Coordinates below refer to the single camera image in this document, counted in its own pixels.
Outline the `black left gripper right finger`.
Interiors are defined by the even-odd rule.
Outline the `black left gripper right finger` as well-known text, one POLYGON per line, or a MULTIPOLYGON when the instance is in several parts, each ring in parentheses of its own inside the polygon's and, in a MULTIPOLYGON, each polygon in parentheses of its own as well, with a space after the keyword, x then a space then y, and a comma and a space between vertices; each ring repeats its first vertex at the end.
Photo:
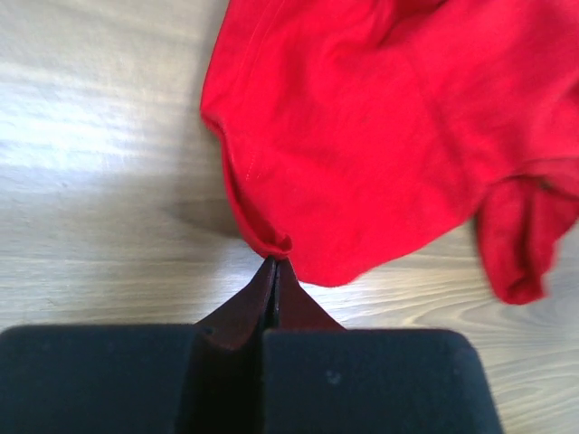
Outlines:
POLYGON ((263 433, 338 433, 342 374, 332 345, 345 331, 299 284, 287 261, 276 265, 261 344, 263 433))

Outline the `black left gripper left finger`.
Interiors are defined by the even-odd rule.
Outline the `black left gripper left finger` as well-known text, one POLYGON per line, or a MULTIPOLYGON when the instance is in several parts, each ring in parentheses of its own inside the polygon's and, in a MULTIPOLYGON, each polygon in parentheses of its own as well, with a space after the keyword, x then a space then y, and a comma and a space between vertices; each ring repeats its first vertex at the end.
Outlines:
POLYGON ((262 335, 271 325, 276 261, 195 324, 181 400, 183 433, 261 431, 262 335))

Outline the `red t shirt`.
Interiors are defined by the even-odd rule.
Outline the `red t shirt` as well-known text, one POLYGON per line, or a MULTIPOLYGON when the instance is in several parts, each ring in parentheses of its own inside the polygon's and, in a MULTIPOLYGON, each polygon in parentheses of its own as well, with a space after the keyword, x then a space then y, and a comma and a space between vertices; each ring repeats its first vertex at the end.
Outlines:
POLYGON ((496 296, 578 219, 575 1, 232 1, 200 112, 246 242, 344 285, 474 220, 496 296))

